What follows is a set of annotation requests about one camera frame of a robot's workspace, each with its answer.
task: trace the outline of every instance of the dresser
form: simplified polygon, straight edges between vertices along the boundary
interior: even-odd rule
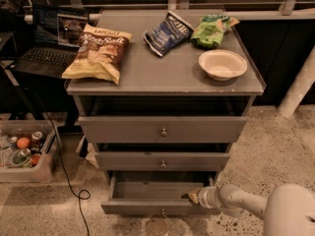
[[[176,11],[194,27],[211,10]],[[186,42],[157,57],[143,41],[165,10],[104,11],[100,28],[134,35],[120,65],[117,86],[98,79],[71,80],[79,123],[110,185],[101,204],[108,213],[204,214],[189,191],[214,185],[228,163],[246,114],[265,84],[236,31],[221,49],[243,56],[246,73],[226,82],[209,78],[198,57],[204,50]]]

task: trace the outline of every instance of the gray countertop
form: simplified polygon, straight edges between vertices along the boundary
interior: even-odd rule
[[[220,49],[231,50],[243,56],[246,73],[227,82],[215,81],[201,69],[199,56],[205,51],[187,41],[158,57],[143,41],[145,31],[161,23],[165,10],[113,10],[103,11],[97,26],[122,30],[133,34],[120,65],[119,85],[105,80],[86,78],[71,80],[67,91],[72,95],[261,95],[265,83],[257,68],[242,48],[237,32],[225,33]],[[177,15],[193,27],[207,14],[221,11],[181,10]]]

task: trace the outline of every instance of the speckled floor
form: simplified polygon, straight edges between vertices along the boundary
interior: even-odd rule
[[[103,212],[100,203],[107,199],[109,188],[103,173],[76,153],[81,138],[79,134],[62,136],[63,159],[73,191],[78,194],[86,189],[91,193],[90,199],[81,200],[90,235],[147,235],[150,216]],[[274,106],[254,106],[216,184],[232,183],[264,197],[282,183],[295,183],[315,191],[314,138],[315,105],[299,106],[288,119]],[[60,160],[49,184],[0,183],[0,186],[0,235],[88,234],[78,198],[68,187]],[[168,223],[169,236],[263,235],[263,222],[248,212],[241,218],[223,214],[171,216]]]

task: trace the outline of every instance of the laptop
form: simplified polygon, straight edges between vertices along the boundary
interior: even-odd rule
[[[61,79],[79,49],[80,34],[89,22],[85,9],[32,6],[34,45],[10,68],[13,71]]]

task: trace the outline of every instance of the green chip bag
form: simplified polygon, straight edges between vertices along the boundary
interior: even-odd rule
[[[191,41],[203,49],[215,49],[223,40],[227,29],[238,24],[235,18],[225,15],[206,15],[191,35]]]

